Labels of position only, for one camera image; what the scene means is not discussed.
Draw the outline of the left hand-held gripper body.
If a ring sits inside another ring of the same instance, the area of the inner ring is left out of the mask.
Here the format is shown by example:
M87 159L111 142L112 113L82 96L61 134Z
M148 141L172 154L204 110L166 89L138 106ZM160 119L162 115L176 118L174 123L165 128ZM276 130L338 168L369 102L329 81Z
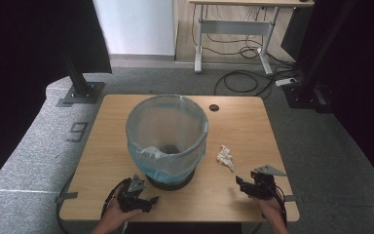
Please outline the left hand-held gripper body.
M139 198L144 188L144 181L138 175L125 178L120 182L117 196L123 212L141 210L143 206L150 204L149 200Z

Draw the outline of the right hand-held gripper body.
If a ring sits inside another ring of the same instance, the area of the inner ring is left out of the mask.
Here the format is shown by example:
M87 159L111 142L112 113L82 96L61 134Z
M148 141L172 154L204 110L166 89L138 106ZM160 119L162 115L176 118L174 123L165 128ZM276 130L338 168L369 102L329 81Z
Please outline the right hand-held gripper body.
M270 165L258 167L250 172L253 183L249 195L258 199L271 199L276 194L275 176L286 176L286 173Z

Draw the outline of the black trash bin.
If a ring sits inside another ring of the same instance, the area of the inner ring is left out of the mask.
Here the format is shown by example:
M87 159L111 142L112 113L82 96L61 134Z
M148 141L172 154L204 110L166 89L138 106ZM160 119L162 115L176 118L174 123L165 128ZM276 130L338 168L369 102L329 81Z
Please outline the black trash bin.
M196 170L193 169L188 174L183 174L181 176L176 176L176 177L165 176L164 181L161 181L155 178L155 175L157 173L154 171L147 171L145 175L147 179L149 180L149 182L156 188L159 188L165 191L174 191L174 190L178 190L178 189L185 187L194 177L195 171Z

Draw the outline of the white tissue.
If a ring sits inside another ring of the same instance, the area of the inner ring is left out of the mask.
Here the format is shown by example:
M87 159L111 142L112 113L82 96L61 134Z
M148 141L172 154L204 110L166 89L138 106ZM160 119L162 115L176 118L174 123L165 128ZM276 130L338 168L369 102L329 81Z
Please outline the white tissue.
M220 165L226 166L231 172L235 170L233 156L230 154L230 149L227 146L221 146L221 150L218 152L216 160Z

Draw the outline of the trash bin with blue bag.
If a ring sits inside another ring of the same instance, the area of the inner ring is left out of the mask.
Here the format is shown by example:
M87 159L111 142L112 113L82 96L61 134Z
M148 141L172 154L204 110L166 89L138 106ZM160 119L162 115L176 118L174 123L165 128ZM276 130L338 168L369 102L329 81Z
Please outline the trash bin with blue bag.
M176 177L196 169L206 155L208 120L193 100L159 95L140 102L130 113L126 135L130 156L145 174Z

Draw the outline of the person's left hand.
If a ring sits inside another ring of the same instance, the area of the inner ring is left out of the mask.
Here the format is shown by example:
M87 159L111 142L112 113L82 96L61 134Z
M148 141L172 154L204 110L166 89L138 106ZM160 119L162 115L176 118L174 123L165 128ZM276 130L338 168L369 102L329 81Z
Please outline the person's left hand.
M141 213L142 210L123 212L118 202L118 196L114 195L109 201L105 214L102 218L109 227L117 228L125 221L128 221Z

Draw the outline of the person's right hand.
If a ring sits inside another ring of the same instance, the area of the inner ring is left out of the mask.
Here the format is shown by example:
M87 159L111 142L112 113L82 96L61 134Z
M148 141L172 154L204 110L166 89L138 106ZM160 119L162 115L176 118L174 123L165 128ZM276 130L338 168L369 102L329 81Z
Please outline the person's right hand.
M258 205L261 214L270 222L282 221L281 206L276 198L270 200L262 200L254 198L254 201Z

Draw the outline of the white power strip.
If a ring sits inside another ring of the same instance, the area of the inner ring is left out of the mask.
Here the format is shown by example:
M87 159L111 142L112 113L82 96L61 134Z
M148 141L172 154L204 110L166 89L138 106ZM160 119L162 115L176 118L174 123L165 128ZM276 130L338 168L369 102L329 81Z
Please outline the white power strip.
M292 77L292 78L280 79L276 81L275 84L277 87L281 87L281 86L292 85L296 83L297 83L297 80Z

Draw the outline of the black metal stand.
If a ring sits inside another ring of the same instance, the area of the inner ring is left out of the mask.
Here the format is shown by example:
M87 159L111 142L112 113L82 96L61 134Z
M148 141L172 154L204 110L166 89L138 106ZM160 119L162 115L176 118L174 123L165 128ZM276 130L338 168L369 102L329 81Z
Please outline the black metal stand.
M356 0L315 0L301 46L296 68L301 72L300 84L283 88L290 108L322 111L328 104L316 87L327 67L335 40Z
M83 73L78 71L67 52L62 52L62 60L65 70L72 81L72 86L63 99L60 106L71 106L75 103L95 104L103 87L103 82L88 82Z

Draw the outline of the black curtain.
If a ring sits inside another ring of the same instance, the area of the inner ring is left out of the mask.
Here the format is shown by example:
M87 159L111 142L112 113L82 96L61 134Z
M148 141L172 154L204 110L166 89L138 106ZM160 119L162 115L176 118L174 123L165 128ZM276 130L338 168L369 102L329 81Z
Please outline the black curtain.
M111 71L94 0L0 0L0 169L67 64Z
M374 0L356 0L320 83L331 109L374 167Z

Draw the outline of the dark box under desk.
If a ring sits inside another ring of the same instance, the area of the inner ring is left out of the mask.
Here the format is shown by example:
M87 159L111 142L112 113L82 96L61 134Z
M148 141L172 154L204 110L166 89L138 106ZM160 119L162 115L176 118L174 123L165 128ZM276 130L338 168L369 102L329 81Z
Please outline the dark box under desk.
M294 8L280 46L295 60L298 60L308 26L310 11Z

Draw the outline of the white panel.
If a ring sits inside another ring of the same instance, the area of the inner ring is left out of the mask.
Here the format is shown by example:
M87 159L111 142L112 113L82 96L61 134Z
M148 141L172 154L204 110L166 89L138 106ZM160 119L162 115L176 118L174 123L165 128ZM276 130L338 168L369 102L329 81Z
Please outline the white panel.
M176 0L93 0L112 55L174 56Z

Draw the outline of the white desk frame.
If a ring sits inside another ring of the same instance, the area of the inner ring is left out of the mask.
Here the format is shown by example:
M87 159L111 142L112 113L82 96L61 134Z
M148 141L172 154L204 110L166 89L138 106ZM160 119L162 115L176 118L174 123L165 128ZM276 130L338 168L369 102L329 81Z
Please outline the white desk frame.
M195 52L194 71L202 72L202 34L229 34L229 35L258 35L263 36L262 46L257 50L264 71L267 75L272 75L273 71L268 62L267 49L273 35L276 21L281 8L310 8L313 7L314 0L188 0L189 3L200 7L198 19L199 34L197 36L197 46ZM205 5L223 6L257 6L272 7L273 14L268 21L235 21L235 20L215 20L204 19Z

